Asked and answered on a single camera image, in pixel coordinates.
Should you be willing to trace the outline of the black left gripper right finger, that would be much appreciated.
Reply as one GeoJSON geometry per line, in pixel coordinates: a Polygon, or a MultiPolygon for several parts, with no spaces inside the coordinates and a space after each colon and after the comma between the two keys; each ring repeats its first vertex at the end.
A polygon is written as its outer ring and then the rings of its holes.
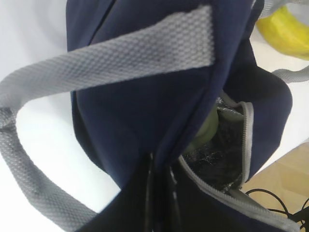
{"type": "Polygon", "coordinates": [[[192,180],[180,164],[164,169],[158,203],[157,232],[192,232],[192,180]]]}

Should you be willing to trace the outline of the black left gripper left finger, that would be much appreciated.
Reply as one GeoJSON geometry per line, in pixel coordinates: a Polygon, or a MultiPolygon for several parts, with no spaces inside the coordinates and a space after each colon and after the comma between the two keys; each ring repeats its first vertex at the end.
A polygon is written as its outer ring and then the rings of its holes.
{"type": "Polygon", "coordinates": [[[151,232],[153,230],[153,155],[144,155],[119,194],[81,232],[151,232]]]}

